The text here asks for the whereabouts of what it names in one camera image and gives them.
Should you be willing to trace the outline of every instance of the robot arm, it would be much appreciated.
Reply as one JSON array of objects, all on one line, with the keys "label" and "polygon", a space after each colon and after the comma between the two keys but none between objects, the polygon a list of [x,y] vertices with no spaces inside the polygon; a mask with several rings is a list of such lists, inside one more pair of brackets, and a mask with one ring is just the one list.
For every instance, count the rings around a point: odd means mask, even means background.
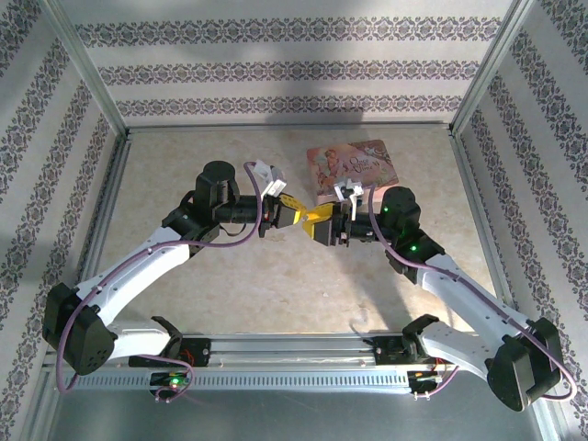
[{"label": "robot arm", "polygon": [[[354,206],[341,202],[321,205],[308,212],[303,228],[325,245],[377,240],[369,216],[354,215]],[[420,214],[410,189],[393,187],[385,193],[375,216],[379,232],[392,251],[410,264],[387,251],[390,265],[440,298],[476,334],[459,332],[425,315],[403,329],[402,356],[413,362],[427,356],[443,358],[485,379],[511,409],[524,410],[561,381],[560,369],[530,340],[537,339],[561,363],[557,328],[544,318],[530,321],[483,289],[420,229]],[[387,357],[394,361],[394,355]]]},{"label": "robot arm", "polygon": [[[264,237],[272,227],[296,223],[302,206],[293,197],[280,194],[285,185],[282,174],[261,161],[256,163],[254,171],[266,181],[259,235]],[[63,353],[77,374],[90,374],[109,359],[122,356],[177,358],[182,335],[165,319],[153,317],[152,322],[139,326],[113,321],[156,279],[202,250],[203,246],[194,245],[194,241],[211,243],[219,236],[221,223],[256,223],[257,197],[241,196],[234,175],[230,164],[221,161],[207,164],[197,178],[195,189],[186,194],[162,221],[162,226],[136,250],[75,288],[61,283],[49,292],[43,338],[55,349],[74,310],[83,300],[87,301],[75,317]],[[118,270],[123,262],[127,265]],[[99,294],[87,300],[96,287]]]}]

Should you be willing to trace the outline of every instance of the patterned wallpaper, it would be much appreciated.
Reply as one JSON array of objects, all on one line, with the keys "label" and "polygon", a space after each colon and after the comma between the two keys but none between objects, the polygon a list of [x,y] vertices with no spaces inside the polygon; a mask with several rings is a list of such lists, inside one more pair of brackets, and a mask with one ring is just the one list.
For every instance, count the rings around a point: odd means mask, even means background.
[{"label": "patterned wallpaper", "polygon": [[510,5],[62,3],[133,127],[449,122]]},{"label": "patterned wallpaper", "polygon": [[588,439],[588,13],[538,1],[460,134],[517,308],[560,329]]},{"label": "patterned wallpaper", "polygon": [[45,296],[73,282],[115,136],[32,0],[0,0],[0,440],[18,439],[46,345]]}]

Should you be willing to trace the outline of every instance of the yellow object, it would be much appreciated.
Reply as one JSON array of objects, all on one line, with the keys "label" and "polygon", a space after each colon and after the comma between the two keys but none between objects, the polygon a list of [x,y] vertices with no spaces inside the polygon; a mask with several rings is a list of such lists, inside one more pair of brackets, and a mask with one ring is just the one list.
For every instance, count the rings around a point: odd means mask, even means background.
[{"label": "yellow object", "polygon": [[302,223],[302,229],[314,239],[314,224],[329,220],[333,216],[333,202],[319,205],[306,212],[306,220]]},{"label": "yellow object", "polygon": [[298,221],[306,214],[306,207],[304,207],[304,204],[302,204],[302,202],[296,198],[293,198],[291,195],[282,194],[280,195],[279,200],[282,204],[284,204],[284,207],[296,210],[292,225],[298,223]]}]

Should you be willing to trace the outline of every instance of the wall with floral pattern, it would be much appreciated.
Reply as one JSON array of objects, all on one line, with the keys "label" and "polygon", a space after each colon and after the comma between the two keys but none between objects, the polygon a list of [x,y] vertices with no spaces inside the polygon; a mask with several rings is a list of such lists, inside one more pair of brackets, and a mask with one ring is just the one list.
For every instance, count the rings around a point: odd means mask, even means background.
[{"label": "wall with floral pattern", "polygon": [[449,122],[510,0],[62,0],[128,125]]},{"label": "wall with floral pattern", "polygon": [[84,259],[115,135],[34,0],[0,0],[0,440],[18,439],[48,290]]},{"label": "wall with floral pattern", "polygon": [[560,330],[574,440],[588,439],[587,10],[537,1],[460,133],[517,307]]}]

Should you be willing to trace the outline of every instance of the beige table surface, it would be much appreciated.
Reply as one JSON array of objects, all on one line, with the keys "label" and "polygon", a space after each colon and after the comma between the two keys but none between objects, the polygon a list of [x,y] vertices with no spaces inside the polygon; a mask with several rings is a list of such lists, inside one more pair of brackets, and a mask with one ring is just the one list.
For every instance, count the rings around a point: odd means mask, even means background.
[{"label": "beige table surface", "polygon": [[[415,193],[422,228],[492,291],[441,126],[135,133],[100,267],[114,264],[149,237],[209,161],[233,164],[242,194],[253,194],[242,163],[261,159],[277,165],[288,180],[288,193],[312,207],[306,150],[373,139],[386,143],[401,185]],[[244,246],[203,250],[143,291],[119,318],[163,315],[184,333],[347,333],[350,325],[359,332],[399,331],[425,313],[468,329],[443,302],[398,276],[379,244],[327,248],[295,226],[272,230],[264,240],[255,236]]]}]

